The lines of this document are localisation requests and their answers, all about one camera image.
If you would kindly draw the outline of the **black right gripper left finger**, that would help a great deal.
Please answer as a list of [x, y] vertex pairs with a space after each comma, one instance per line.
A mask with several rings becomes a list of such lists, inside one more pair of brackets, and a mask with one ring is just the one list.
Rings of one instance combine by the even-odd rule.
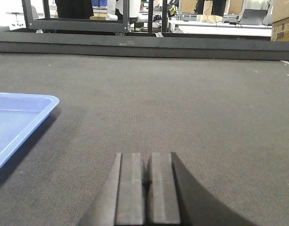
[[143, 226], [144, 166], [139, 153], [117, 153], [99, 194], [79, 226]]

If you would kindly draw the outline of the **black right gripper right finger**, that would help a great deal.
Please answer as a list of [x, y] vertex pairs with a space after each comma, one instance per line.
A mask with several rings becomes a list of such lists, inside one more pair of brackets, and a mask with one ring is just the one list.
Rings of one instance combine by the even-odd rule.
[[152, 153], [148, 163], [149, 226], [253, 226], [205, 189], [176, 153]]

